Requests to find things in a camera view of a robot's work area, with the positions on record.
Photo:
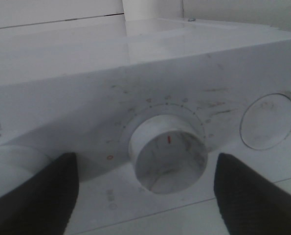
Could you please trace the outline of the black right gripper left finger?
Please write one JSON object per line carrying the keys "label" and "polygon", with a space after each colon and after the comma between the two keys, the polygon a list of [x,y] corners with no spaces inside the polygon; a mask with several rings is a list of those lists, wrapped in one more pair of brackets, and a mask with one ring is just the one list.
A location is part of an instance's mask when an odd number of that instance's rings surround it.
{"label": "black right gripper left finger", "polygon": [[0,197],[0,235],[62,235],[79,193],[77,157],[64,153]]}

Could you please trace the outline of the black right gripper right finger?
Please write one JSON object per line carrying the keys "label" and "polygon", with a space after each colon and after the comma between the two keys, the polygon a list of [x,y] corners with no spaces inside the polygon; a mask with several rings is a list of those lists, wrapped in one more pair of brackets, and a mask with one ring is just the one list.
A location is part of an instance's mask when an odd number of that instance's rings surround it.
{"label": "black right gripper right finger", "polygon": [[231,154],[218,156],[214,193],[231,235],[291,235],[291,195]]}

